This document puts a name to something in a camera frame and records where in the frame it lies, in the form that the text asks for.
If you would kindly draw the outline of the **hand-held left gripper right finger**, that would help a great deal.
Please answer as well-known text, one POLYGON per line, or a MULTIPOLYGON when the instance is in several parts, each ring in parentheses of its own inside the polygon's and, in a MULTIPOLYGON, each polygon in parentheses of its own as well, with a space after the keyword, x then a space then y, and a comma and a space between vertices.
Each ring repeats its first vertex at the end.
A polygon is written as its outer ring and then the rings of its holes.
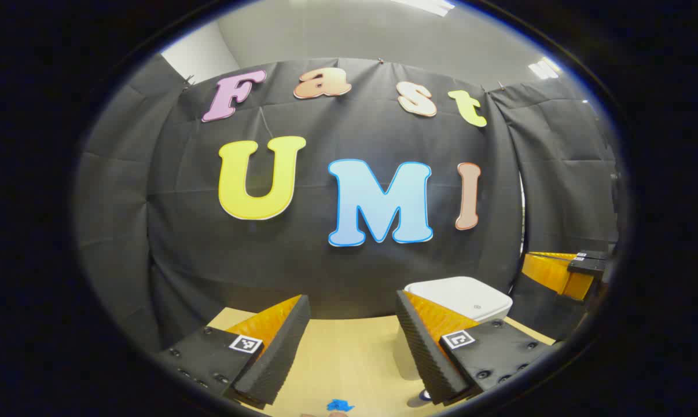
POLYGON ((556 350, 505 320, 479 323, 409 291, 396 292, 396 316, 434 404, 492 390, 556 350))

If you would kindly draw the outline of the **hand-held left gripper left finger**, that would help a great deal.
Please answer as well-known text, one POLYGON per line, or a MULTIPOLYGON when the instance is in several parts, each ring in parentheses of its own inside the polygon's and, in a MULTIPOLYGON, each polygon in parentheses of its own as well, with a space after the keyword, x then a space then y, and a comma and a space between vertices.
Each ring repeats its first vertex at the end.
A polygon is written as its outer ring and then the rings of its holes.
POLYGON ((155 295, 157 361, 209 401, 272 405, 311 316, 307 295, 155 295))

